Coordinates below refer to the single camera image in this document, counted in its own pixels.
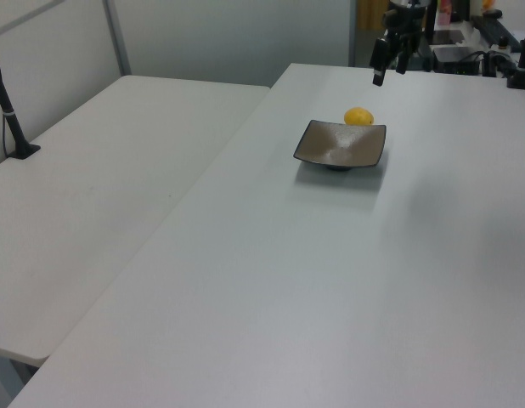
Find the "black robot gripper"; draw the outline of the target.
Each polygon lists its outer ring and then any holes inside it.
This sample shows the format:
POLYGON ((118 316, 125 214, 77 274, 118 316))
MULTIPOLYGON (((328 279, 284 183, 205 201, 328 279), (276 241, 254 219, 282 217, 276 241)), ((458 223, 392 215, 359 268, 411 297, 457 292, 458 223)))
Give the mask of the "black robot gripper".
POLYGON ((407 71, 410 58, 417 52, 428 6, 428 1, 388 2, 382 16, 385 34, 375 40, 370 57, 374 85, 382 86, 387 68, 396 58, 396 72, 403 75, 407 71))

